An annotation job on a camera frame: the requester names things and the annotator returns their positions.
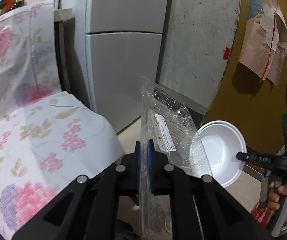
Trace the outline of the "clear plastic clamshell tray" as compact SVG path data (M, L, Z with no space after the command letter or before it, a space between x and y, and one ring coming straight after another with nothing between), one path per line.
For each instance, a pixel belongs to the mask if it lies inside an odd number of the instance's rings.
M141 78L141 98L141 234L143 239L171 239L169 196L157 196L150 191L148 140L153 139L155 152L160 152L168 164L181 168L189 176L199 178L212 172L188 108L168 89L144 76Z

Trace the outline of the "orange white paper bowl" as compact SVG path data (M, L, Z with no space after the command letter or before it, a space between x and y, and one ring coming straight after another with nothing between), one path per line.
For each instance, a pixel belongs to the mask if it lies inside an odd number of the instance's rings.
M198 130L213 178L224 188L232 185L241 175L244 162L238 152L246 152L246 143L239 129L233 124L215 120Z

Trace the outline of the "floral tablecloth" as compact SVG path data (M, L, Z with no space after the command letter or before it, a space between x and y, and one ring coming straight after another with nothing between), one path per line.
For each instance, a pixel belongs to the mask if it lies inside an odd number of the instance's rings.
M0 234L23 227L78 175L123 155L111 124L60 87L54 3L0 16Z

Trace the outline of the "grey white refrigerator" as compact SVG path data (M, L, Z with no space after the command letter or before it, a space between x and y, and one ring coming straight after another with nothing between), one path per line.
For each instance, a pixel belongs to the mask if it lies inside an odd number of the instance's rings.
M141 78L156 78L168 0L60 0L71 92L122 131L141 114Z

